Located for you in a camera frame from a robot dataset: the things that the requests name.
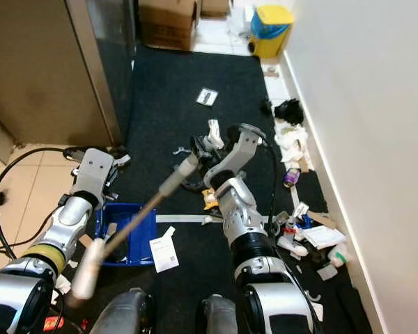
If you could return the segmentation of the white barcode paper tag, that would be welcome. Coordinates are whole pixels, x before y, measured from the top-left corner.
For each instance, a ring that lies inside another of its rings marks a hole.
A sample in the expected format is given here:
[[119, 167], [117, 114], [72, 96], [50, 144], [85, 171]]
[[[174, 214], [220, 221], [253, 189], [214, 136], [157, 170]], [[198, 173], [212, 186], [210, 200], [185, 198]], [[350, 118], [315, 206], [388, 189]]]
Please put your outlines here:
[[178, 266], [178, 256], [173, 242], [175, 231], [174, 227], [169, 227], [164, 235], [149, 242], [156, 273]]

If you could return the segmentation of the white tape strip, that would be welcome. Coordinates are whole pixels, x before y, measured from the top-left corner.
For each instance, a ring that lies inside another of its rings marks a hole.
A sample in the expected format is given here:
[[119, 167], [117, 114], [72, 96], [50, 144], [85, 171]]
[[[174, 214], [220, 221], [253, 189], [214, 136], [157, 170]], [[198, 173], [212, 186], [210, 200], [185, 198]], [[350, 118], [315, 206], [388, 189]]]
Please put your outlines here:
[[212, 216], [212, 214], [158, 214], [156, 222], [199, 223], [199, 225], [206, 225], [206, 223], [221, 223], [223, 219], [219, 216]]

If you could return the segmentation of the crumpled white plastic bag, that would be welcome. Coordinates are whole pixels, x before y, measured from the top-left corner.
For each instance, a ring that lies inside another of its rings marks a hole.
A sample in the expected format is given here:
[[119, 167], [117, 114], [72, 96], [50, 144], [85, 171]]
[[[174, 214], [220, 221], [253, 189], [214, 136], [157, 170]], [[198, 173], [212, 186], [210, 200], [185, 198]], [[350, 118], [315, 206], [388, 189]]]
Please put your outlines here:
[[280, 161], [286, 170], [295, 168], [303, 173], [314, 170], [314, 163], [308, 153], [309, 136], [304, 125], [275, 120], [274, 130], [274, 140], [280, 149]]

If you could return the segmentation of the white card with black item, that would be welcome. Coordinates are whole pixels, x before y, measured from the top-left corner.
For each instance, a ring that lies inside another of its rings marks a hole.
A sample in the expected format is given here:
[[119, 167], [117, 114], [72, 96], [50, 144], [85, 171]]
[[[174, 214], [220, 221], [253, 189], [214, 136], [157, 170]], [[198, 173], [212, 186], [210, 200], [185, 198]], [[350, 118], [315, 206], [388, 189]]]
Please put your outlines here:
[[199, 92], [199, 95], [197, 95], [196, 103], [199, 103], [200, 105], [204, 105], [206, 107], [212, 107], [213, 104], [215, 104], [217, 96], [217, 91], [209, 89], [207, 87], [203, 87]]

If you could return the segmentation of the small brown cardboard box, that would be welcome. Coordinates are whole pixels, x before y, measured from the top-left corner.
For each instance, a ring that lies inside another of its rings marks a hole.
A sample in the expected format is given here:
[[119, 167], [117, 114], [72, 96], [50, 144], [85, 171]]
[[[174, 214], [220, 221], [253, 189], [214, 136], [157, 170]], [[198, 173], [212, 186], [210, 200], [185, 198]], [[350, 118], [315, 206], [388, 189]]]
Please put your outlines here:
[[231, 9], [232, 0], [200, 0], [202, 18], [225, 18]]

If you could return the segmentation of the orange snack packet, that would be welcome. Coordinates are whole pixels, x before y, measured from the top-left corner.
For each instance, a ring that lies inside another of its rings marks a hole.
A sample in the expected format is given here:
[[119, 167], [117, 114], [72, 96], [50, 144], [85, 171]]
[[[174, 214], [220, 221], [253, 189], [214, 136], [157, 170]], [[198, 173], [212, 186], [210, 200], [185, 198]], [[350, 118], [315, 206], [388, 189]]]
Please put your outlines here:
[[219, 209], [219, 203], [215, 196], [215, 190], [212, 188], [209, 189], [203, 189], [201, 191], [203, 196], [203, 202], [205, 203], [205, 207], [203, 210], [206, 212], [211, 212], [212, 210], [218, 210]]

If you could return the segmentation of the black floor mat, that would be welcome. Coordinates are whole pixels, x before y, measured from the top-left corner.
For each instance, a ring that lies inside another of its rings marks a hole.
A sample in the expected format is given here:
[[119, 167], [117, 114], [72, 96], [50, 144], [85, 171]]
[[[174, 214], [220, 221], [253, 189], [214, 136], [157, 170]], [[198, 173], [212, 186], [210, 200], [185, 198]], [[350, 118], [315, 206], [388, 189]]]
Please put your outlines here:
[[[212, 107], [196, 102], [203, 88], [218, 92]], [[263, 71], [257, 58], [238, 55], [183, 53], [139, 45], [132, 74], [132, 107], [128, 118], [127, 143], [132, 165], [123, 170], [111, 185], [120, 202], [146, 202], [156, 188], [183, 160], [174, 150], [190, 144], [191, 136], [206, 134], [207, 120], [218, 120], [222, 131], [240, 123], [256, 125], [273, 142], [274, 125], [261, 111], [269, 99]], [[245, 182], [256, 197], [262, 214], [269, 213], [272, 187], [278, 189], [274, 213], [291, 212], [294, 204], [290, 191], [282, 186], [285, 172], [278, 166], [272, 178], [272, 160], [259, 150], [245, 166]], [[309, 209], [330, 213], [315, 172], [303, 174], [296, 184], [300, 201]], [[159, 214], [200, 214], [201, 195], [177, 190], [156, 209]], [[177, 267], [156, 273], [148, 267], [105, 267], [94, 299], [78, 311], [97, 318], [111, 299], [130, 287], [142, 287], [152, 296], [155, 306], [154, 331], [159, 334], [196, 333], [199, 304], [207, 296], [219, 294], [235, 301], [240, 296], [233, 282], [231, 252], [221, 223], [201, 225], [196, 222], [160, 222], [160, 235], [174, 227]], [[321, 280], [310, 261], [299, 263], [300, 283], [323, 305], [326, 334], [371, 334], [368, 324], [353, 324], [348, 311], [364, 312], [362, 298], [355, 292], [348, 303], [341, 303], [339, 292], [356, 287], [349, 270], [340, 268], [329, 280]]]

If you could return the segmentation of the grey robot leg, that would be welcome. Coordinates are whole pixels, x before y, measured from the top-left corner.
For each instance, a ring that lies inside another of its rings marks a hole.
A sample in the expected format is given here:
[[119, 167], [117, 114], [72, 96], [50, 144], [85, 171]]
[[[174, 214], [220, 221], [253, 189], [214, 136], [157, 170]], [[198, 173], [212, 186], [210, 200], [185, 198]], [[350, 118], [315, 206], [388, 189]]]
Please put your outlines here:
[[219, 294], [204, 298], [197, 308], [197, 334], [242, 334], [245, 300], [234, 299]]
[[108, 303], [89, 334], [151, 334], [153, 317], [151, 296], [133, 287]]

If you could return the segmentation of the black cloth bundle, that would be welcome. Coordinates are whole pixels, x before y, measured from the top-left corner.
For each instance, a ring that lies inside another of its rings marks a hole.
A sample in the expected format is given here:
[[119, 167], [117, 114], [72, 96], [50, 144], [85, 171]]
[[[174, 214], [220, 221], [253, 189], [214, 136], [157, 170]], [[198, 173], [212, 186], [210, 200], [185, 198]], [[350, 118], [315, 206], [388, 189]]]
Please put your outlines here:
[[298, 99], [286, 100], [273, 109], [274, 118], [285, 120], [292, 125], [304, 123], [304, 109]]

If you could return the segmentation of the grey robot left leg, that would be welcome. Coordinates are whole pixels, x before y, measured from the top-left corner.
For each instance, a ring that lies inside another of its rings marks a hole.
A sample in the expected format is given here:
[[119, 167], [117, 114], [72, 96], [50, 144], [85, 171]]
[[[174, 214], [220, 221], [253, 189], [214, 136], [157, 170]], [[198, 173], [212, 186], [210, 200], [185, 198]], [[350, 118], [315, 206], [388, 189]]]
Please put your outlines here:
[[151, 296], [133, 287], [108, 303], [89, 334], [151, 334], [153, 317]]

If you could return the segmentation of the grey robot right leg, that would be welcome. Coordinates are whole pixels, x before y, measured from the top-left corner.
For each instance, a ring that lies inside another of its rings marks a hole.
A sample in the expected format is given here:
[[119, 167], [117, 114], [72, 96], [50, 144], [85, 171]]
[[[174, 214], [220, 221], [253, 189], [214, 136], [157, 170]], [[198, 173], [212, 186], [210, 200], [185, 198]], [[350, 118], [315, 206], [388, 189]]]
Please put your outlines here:
[[197, 334], [242, 334], [245, 300], [234, 299], [219, 294], [204, 298], [197, 308]]

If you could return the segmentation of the blue plastic dustpan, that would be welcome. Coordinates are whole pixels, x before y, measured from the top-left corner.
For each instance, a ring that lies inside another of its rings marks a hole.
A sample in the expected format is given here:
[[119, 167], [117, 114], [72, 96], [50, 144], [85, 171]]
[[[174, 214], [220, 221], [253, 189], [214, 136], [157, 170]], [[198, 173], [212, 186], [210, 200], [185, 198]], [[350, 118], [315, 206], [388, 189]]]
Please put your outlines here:
[[[111, 202], [95, 213], [94, 237], [110, 241], [114, 234], [129, 226], [142, 210], [142, 204]], [[154, 264], [150, 241], [157, 237], [156, 211], [153, 210], [133, 229], [120, 246], [115, 248], [102, 263], [104, 267], [144, 267]]]

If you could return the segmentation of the flat brown cardboard piece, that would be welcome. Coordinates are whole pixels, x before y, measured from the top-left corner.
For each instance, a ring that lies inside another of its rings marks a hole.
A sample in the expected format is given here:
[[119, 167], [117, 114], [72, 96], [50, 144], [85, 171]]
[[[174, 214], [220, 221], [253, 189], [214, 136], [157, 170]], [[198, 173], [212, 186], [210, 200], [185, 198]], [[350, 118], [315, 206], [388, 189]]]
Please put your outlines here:
[[324, 225], [331, 229], [339, 229], [339, 224], [333, 219], [331, 219], [329, 216], [327, 216], [327, 214], [308, 211], [307, 216], [310, 217], [310, 219], [316, 221], [317, 223], [320, 223], [321, 225]]

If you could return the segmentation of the broom with grey grip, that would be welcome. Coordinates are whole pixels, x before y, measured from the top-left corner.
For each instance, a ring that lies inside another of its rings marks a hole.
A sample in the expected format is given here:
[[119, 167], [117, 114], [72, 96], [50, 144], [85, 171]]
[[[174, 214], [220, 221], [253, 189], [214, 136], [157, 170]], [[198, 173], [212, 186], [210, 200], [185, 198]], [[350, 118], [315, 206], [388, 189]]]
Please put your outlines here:
[[111, 252], [114, 251], [128, 235], [153, 211], [165, 198], [171, 196], [178, 185], [195, 172], [199, 160], [191, 153], [180, 165], [174, 169], [168, 178], [162, 182], [156, 194], [132, 217], [132, 220], [121, 231], [114, 233], [109, 241], [95, 239], [86, 248], [84, 257], [79, 261], [75, 277], [73, 277], [71, 289], [67, 295], [67, 303], [72, 308], [79, 308], [94, 294], [95, 284], [100, 275], [100, 267]]

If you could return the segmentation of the purple drink can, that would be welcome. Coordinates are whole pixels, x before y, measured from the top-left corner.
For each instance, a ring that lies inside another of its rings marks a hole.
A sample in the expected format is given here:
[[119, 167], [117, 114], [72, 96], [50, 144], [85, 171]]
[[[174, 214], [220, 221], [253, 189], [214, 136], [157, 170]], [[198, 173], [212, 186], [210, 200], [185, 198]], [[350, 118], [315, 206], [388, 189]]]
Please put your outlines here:
[[302, 174], [300, 168], [288, 168], [283, 176], [282, 184], [285, 188], [291, 188], [295, 186]]

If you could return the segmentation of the white plastic tube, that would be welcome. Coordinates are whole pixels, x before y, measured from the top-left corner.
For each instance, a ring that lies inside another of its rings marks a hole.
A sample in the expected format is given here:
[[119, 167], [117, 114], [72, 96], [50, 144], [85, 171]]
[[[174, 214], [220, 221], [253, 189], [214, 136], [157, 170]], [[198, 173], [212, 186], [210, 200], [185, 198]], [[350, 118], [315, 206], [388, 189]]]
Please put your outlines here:
[[277, 245], [280, 248], [284, 248], [285, 251], [289, 251], [292, 257], [300, 259], [301, 257], [306, 257], [309, 252], [307, 248], [298, 244], [292, 237], [281, 236], [278, 238]]

